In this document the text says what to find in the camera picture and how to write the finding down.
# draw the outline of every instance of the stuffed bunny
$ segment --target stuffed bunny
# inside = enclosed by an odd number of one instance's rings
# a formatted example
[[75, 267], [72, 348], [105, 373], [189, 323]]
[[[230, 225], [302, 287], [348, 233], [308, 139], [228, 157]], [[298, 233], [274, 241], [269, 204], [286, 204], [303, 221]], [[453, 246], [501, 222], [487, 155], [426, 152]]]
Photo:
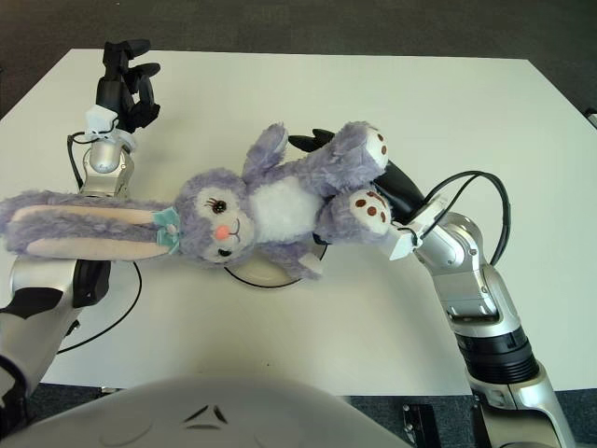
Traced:
[[365, 122], [346, 124], [324, 147], [281, 164], [288, 133], [273, 124], [249, 149], [241, 176], [218, 168], [196, 175], [174, 203], [25, 192], [0, 203], [7, 250], [68, 259], [146, 259], [181, 253], [228, 266], [258, 248], [293, 278], [316, 277], [306, 244], [375, 243], [390, 209], [371, 186], [387, 146]]

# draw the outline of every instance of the robotic hand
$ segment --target robotic hand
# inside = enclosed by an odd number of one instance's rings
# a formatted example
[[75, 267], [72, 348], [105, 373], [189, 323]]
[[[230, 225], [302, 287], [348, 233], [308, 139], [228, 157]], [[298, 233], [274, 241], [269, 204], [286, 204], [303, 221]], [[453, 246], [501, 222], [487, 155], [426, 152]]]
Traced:
[[[95, 105], [87, 112], [84, 132], [90, 150], [83, 158], [85, 183], [78, 180], [80, 192], [86, 196], [126, 197], [134, 170], [130, 154], [136, 149], [132, 133], [158, 117], [150, 77], [160, 71], [158, 63], [129, 67], [129, 61], [149, 51], [148, 40], [128, 40], [119, 44], [105, 43], [105, 75], [97, 86]], [[133, 95], [139, 94], [139, 101]], [[83, 143], [69, 136], [69, 154], [73, 143]]]

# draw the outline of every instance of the paw pad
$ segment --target paw pad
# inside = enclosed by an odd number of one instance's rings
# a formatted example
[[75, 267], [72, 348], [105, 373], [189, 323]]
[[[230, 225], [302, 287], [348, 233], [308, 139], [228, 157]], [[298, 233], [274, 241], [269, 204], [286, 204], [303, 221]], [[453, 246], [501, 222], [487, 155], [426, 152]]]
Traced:
[[388, 163], [388, 146], [385, 138], [376, 129], [368, 128], [366, 151], [380, 168]]
[[351, 212], [356, 219], [375, 233], [385, 233], [390, 225], [390, 210], [376, 191], [361, 189], [351, 195]]

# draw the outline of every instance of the bunny nose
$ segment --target bunny nose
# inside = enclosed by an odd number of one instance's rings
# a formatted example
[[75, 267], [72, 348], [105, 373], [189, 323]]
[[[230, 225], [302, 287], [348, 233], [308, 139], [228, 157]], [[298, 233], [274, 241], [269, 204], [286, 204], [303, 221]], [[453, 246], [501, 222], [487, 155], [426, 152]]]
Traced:
[[217, 240], [225, 240], [230, 236], [230, 227], [228, 226], [219, 226], [215, 229], [215, 238]]

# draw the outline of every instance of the white table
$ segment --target white table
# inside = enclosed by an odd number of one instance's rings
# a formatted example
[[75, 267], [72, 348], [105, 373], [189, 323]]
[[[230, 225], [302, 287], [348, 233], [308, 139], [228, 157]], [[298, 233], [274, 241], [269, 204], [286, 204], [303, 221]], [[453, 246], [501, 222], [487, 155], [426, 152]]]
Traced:
[[[84, 126], [103, 73], [99, 50], [70, 51], [0, 121], [0, 191], [75, 191], [65, 136]], [[498, 265], [556, 389], [597, 386], [597, 132], [526, 61], [153, 51], [159, 119], [135, 135], [132, 197], [170, 200], [216, 166], [239, 170], [270, 123], [291, 133], [366, 119], [422, 191], [465, 169], [498, 174], [513, 211]], [[80, 157], [82, 148], [76, 147]], [[297, 150], [290, 149], [293, 157]], [[456, 211], [488, 256], [501, 209], [479, 180]], [[0, 251], [2, 304], [13, 256]], [[333, 247], [325, 276], [275, 291], [180, 259], [142, 262], [143, 296], [119, 327], [59, 356], [46, 382], [128, 387], [177, 374], [285, 376], [337, 395], [467, 393], [464, 363], [432, 282], [414, 257]], [[129, 307], [132, 266], [81, 315], [78, 342]]]

